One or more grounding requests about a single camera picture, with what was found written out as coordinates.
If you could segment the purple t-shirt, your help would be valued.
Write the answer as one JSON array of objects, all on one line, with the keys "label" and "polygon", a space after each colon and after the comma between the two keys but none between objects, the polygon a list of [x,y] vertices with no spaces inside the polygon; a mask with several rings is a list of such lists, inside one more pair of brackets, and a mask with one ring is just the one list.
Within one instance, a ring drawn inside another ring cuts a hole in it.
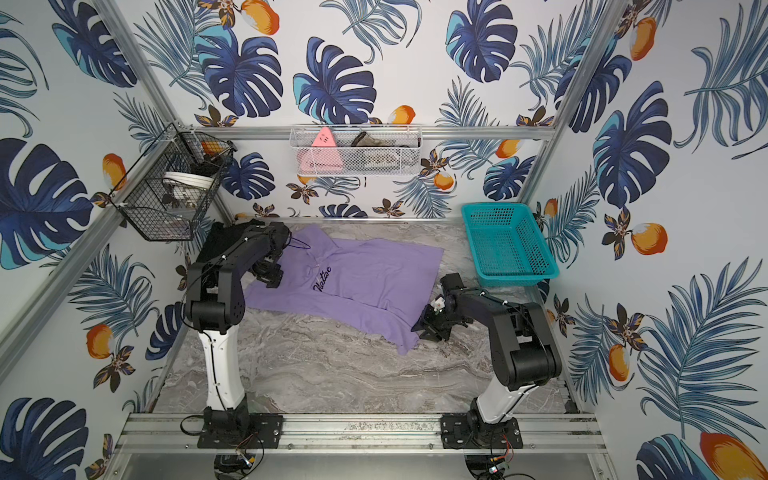
[{"label": "purple t-shirt", "polygon": [[405,355],[419,342],[412,327],[430,300],[443,253],[386,239],[334,239],[310,225],[284,250],[280,285],[253,281],[246,305],[336,320],[382,336]]}]

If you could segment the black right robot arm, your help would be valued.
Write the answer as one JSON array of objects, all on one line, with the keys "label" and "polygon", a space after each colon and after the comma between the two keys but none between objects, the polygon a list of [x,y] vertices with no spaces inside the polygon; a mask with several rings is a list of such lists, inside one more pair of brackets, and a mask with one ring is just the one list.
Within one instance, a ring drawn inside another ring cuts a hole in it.
[{"label": "black right robot arm", "polygon": [[447,341],[455,326],[483,325],[490,345],[493,377],[470,409],[484,425],[507,421],[523,396],[562,373],[563,363],[548,320],[535,302],[514,303],[479,288],[468,288],[450,273],[442,294],[427,304],[412,330],[419,338]]}]

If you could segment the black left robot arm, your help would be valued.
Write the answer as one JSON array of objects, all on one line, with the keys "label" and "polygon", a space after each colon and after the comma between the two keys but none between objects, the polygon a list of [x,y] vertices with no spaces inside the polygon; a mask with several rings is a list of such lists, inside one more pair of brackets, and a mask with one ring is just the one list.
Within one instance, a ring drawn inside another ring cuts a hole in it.
[{"label": "black left robot arm", "polygon": [[246,311],[242,278],[249,273],[267,288],[277,288],[283,278],[279,261],[291,238],[282,222],[216,222],[191,265],[184,315],[204,349],[208,421],[226,421],[235,429],[248,419],[237,353]]}]

